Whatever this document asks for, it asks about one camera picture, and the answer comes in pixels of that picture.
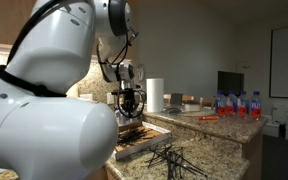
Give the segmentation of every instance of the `kitchen island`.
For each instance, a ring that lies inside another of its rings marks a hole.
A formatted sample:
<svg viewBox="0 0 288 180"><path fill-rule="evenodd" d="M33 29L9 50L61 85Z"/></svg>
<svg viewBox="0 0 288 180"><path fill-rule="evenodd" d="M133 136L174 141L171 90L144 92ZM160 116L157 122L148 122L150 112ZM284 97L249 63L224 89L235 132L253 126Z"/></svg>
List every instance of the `kitchen island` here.
<svg viewBox="0 0 288 180"><path fill-rule="evenodd" d="M192 113L168 115L144 112L143 120L170 130L172 137L158 145L181 147L184 158L200 168L207 179L261 179L262 128L267 118L254 120L232 116L216 121L200 121ZM110 158L102 168L108 176L102 177L166 180L166 162L148 168L152 156L153 152L147 148L118 161ZM181 172L184 179L206 179L199 173Z"/></svg>

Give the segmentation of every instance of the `orange tool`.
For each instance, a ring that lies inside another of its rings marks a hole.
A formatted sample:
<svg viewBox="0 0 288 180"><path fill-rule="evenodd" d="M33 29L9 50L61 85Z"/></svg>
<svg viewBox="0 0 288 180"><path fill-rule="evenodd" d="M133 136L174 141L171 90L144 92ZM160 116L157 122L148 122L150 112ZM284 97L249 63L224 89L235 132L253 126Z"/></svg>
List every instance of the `orange tool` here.
<svg viewBox="0 0 288 180"><path fill-rule="evenodd" d="M198 118L198 120L218 120L218 119L219 119L218 116L202 116Z"/></svg>

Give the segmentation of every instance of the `black cable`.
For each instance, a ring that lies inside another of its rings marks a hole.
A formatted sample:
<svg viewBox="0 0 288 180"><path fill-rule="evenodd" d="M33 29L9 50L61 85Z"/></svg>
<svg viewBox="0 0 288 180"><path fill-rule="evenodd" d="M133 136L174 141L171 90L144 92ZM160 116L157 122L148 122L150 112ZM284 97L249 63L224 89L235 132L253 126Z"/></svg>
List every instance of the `black cable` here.
<svg viewBox="0 0 288 180"><path fill-rule="evenodd" d="M53 91L50 91L47 89L46 86L40 84L40 85L35 85L30 82L27 82L23 79L20 79L16 76L13 76L12 74L8 73L5 71L6 66L5 65L0 65L0 78L8 82L10 84L13 84L17 87L20 87L22 89L25 89L27 91L31 91L34 93L36 96L44 96L44 97L66 97L65 94L61 93L56 93Z"/></svg>
<svg viewBox="0 0 288 180"><path fill-rule="evenodd" d="M127 33L125 34L125 39L126 39L126 44L125 44L125 46L124 46L123 49L118 53L118 55L115 57L115 59L110 63L111 65L114 65L114 62L120 57L120 55L122 54L122 52L123 52L124 50L125 50L124 56L123 56L123 58L122 58L117 64L121 63L121 62L125 59L126 54L127 54L127 51L128 51L128 46L129 46L129 43L130 43L130 41L128 40L128 34L127 34Z"/></svg>
<svg viewBox="0 0 288 180"><path fill-rule="evenodd" d="M120 99L120 91L117 91L117 108L118 108L118 110L120 111L120 113L123 115L123 116L125 116L125 117L127 117L127 118L137 118L137 117L139 117L142 113L143 113L143 111L144 111L144 104L145 104L145 101L146 101L146 93L145 93L145 91L143 91L143 90L135 90L134 92L137 92L137 93L139 93L140 94L140 96L141 96L141 99L142 99L142 107L141 107L141 109L136 113L136 115L132 115L132 112L127 112L128 113L128 115L127 114L125 114L123 111L122 111L122 109L121 109L121 105L120 105L120 101L119 101L119 99Z"/></svg>
<svg viewBox="0 0 288 180"><path fill-rule="evenodd" d="M31 18L25 23L24 27L22 28L20 34L18 35L11 51L7 59L7 64L9 64L13 57L15 56L19 46L21 45L22 41L26 37L26 35L40 22L41 17L43 14L51 9L53 6L58 4L61 0L51 0L47 3L45 3L41 8L39 8L32 16Z"/></svg>

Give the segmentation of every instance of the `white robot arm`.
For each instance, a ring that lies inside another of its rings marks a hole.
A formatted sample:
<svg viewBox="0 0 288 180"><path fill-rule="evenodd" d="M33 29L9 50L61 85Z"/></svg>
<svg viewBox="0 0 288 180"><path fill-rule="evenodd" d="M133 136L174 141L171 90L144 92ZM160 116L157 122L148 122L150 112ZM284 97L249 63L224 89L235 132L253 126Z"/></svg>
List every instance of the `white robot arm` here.
<svg viewBox="0 0 288 180"><path fill-rule="evenodd" d="M128 46L139 33L130 27L131 10L128 4L125 1L110 2L109 8L106 5L96 4L99 15L98 21L96 21L96 36L99 38L97 57L104 80L106 82L120 82L120 88L112 92L113 95L117 96L118 110L127 118L137 118L143 112L146 93L136 89L137 87L132 81L134 77L133 66L128 62L123 62L123 60ZM128 33L125 33L127 31L131 32L130 37L128 37ZM141 96L142 100L140 110L138 110L139 103L135 100L136 93Z"/></svg>
<svg viewBox="0 0 288 180"><path fill-rule="evenodd" d="M118 6L128 9L122 0L37 0L0 66L1 168L23 180L83 179L110 157L118 132L112 110L65 93L88 72L96 31L121 24L100 25L116 17L104 9ZM116 45L104 50L116 37L97 37L105 59L116 53Z"/></svg>

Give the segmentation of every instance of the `whiteboard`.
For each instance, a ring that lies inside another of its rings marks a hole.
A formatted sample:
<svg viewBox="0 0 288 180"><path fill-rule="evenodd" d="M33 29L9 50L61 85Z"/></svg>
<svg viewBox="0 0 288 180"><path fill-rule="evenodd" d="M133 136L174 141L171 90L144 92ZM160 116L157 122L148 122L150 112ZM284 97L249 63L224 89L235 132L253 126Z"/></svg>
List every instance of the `whiteboard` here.
<svg viewBox="0 0 288 180"><path fill-rule="evenodd" d="M271 35L270 97L288 98L288 27Z"/></svg>

